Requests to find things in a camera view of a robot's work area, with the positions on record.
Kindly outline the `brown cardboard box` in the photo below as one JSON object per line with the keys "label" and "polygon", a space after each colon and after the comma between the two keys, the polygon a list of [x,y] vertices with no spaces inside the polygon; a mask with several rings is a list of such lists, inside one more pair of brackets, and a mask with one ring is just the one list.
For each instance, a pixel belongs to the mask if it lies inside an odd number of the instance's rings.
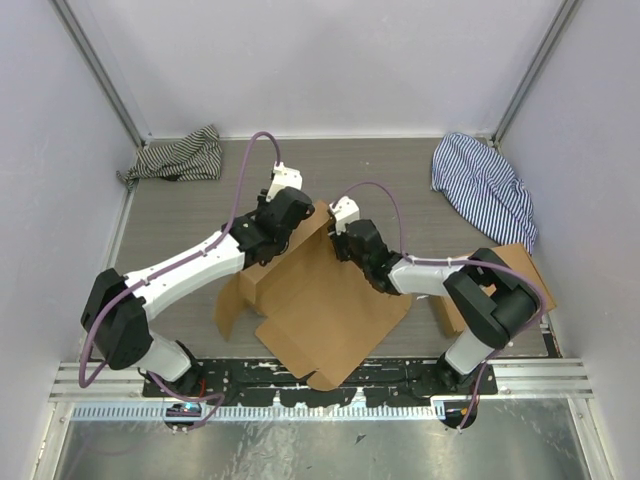
{"label": "brown cardboard box", "polygon": [[[545,298],[545,313],[557,307],[549,287],[545,284],[531,255],[522,243],[492,247],[491,250],[510,270],[529,280],[537,287]],[[519,278],[513,278],[502,271],[499,271],[497,275],[498,277],[495,281],[492,281],[488,286],[482,286],[482,290],[487,296],[493,296],[496,291],[502,292],[505,281],[509,286],[519,281]],[[455,338],[465,330],[465,318],[457,308],[457,304],[450,297],[431,296],[429,303],[433,307],[436,320],[446,337]]]}
{"label": "brown cardboard box", "polygon": [[328,205],[293,232],[268,265],[236,273],[217,298],[214,321],[229,339],[247,308],[263,316],[256,337],[318,391],[339,387],[408,314],[412,298],[376,291],[361,270],[339,261],[328,236]]}

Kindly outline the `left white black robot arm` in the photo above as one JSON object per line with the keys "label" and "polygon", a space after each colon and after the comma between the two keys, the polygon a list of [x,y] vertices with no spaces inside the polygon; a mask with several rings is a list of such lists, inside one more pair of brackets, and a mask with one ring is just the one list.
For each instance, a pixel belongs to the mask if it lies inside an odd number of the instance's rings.
{"label": "left white black robot arm", "polygon": [[198,361],[181,342],[152,332],[150,322],[214,280],[267,265],[286,251],[293,231],[314,211],[305,193],[286,187],[164,262],[126,275],[113,268],[101,272],[81,317],[87,333],[81,361],[86,363],[97,349],[112,370],[135,367],[150,380],[159,380],[169,394],[194,394],[203,382]]}

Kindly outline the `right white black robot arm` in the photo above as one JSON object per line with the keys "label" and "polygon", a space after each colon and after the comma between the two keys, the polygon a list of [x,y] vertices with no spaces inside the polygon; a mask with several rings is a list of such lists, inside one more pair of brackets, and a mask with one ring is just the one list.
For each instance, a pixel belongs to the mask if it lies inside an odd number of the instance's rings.
{"label": "right white black robot arm", "polygon": [[438,381],[451,394],[466,392],[477,369],[545,313],[540,288],[490,249],[453,259],[404,256],[387,247],[369,219],[335,220],[328,233],[337,259],[354,263],[376,291],[453,302],[465,330],[436,363]]}

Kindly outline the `folded brown cardboard box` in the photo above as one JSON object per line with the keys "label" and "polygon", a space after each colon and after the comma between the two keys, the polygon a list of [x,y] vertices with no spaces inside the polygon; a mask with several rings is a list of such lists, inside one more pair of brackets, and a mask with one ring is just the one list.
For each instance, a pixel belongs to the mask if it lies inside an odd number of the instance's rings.
{"label": "folded brown cardboard box", "polygon": [[[545,313],[557,307],[549,287],[545,284],[531,255],[522,243],[492,247],[491,250],[510,270],[529,280],[537,287],[545,298]],[[482,290],[487,296],[493,296],[496,291],[502,292],[505,281],[509,286],[519,281],[519,278],[513,278],[502,271],[499,271],[497,275],[498,277],[495,281],[492,281],[488,286],[482,286]],[[457,308],[457,304],[450,297],[431,296],[429,303],[433,307],[436,320],[446,337],[455,338],[465,330],[465,318]]]}

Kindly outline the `black white striped cloth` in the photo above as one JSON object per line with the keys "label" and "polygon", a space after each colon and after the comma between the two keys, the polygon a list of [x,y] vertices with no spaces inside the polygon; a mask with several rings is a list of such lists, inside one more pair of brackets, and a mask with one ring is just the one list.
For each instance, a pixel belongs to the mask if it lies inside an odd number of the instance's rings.
{"label": "black white striped cloth", "polygon": [[219,133],[207,125],[186,137],[158,146],[142,147],[135,164],[116,177],[131,191],[136,181],[161,179],[170,182],[219,180],[223,151]]}

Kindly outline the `blue white striped cloth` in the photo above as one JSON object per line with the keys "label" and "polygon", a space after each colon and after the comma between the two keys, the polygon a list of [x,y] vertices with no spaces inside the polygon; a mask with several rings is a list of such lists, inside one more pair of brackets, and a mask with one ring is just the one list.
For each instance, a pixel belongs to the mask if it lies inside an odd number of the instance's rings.
{"label": "blue white striped cloth", "polygon": [[431,188],[491,240],[533,252],[538,229],[532,196],[493,148],[466,134],[445,135],[432,157]]}

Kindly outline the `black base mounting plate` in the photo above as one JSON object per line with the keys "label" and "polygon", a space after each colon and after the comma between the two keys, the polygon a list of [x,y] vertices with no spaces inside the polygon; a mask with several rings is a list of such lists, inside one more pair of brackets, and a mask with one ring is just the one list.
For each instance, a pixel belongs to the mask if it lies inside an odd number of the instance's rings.
{"label": "black base mounting plate", "polygon": [[204,359],[202,369],[206,391],[222,393],[225,406],[345,407],[359,394],[368,408],[425,406],[438,395],[470,395],[475,384],[470,378],[446,386],[429,358],[369,358],[329,391],[313,389],[310,376],[297,379],[273,359]]}

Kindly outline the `left aluminium frame post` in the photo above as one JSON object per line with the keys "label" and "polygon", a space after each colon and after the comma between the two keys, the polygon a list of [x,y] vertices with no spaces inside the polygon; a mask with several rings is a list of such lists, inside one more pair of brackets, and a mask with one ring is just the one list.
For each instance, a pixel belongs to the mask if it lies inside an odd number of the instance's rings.
{"label": "left aluminium frame post", "polygon": [[136,147],[146,146],[151,133],[134,105],[132,94],[125,92],[126,82],[121,73],[116,73],[116,60],[99,32],[88,2],[50,1],[50,4],[129,138]]}

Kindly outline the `aluminium frame post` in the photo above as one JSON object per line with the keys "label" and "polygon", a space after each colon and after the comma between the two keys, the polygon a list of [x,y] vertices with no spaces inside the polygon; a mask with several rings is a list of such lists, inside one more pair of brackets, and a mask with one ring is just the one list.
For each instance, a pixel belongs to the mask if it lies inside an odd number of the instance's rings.
{"label": "aluminium frame post", "polygon": [[501,148],[502,141],[505,139],[514,120],[516,119],[516,116],[524,105],[525,100],[536,81],[541,76],[544,68],[554,53],[554,50],[560,43],[562,36],[568,29],[581,5],[581,0],[563,0],[560,2],[559,7],[553,16],[551,23],[546,29],[531,62],[511,97],[495,132],[489,138],[491,145],[495,149]]}
{"label": "aluminium frame post", "polygon": [[146,146],[151,133],[134,105],[132,94],[125,92],[126,82],[121,73],[116,73],[116,60],[99,32],[88,2],[50,1],[50,4],[129,138],[136,147]]}

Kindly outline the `right aluminium frame post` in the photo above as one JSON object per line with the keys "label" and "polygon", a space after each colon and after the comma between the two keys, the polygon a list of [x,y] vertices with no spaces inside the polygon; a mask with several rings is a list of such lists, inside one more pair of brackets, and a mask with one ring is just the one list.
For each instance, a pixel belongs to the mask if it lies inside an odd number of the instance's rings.
{"label": "right aluminium frame post", "polygon": [[495,149],[501,148],[502,141],[505,139],[514,120],[516,119],[516,116],[524,105],[525,100],[536,81],[541,76],[544,68],[554,53],[554,50],[560,43],[562,36],[568,29],[581,5],[581,0],[563,0],[560,2],[559,7],[553,16],[551,23],[546,29],[531,62],[511,97],[495,132],[489,138],[491,145]]}

